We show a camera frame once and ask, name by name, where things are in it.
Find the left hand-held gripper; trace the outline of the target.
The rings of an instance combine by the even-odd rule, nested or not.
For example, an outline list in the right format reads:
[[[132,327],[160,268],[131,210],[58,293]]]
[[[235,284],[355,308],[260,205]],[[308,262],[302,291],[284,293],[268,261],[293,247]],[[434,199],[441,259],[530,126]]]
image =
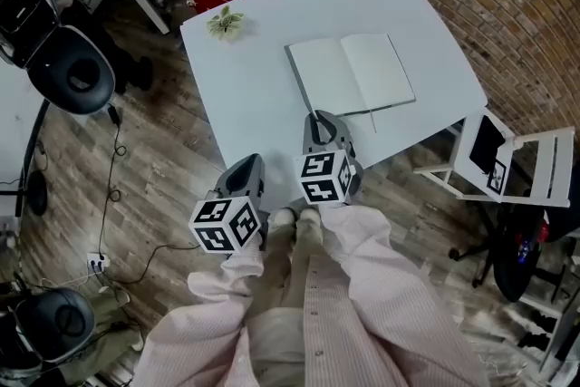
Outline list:
[[[253,237],[266,248],[267,214],[259,210],[264,192],[265,164],[254,153],[228,168],[199,200],[188,222],[190,232],[206,253],[240,253]],[[243,191],[245,195],[231,196]]]

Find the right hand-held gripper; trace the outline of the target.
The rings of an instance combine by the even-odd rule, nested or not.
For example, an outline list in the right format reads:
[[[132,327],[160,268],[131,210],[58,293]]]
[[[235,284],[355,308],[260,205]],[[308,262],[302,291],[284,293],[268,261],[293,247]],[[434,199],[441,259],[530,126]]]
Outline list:
[[[320,122],[330,136],[321,141]],[[296,182],[308,204],[344,203],[360,188],[363,168],[355,158],[346,123],[328,111],[309,112],[304,119],[303,154],[295,158]]]

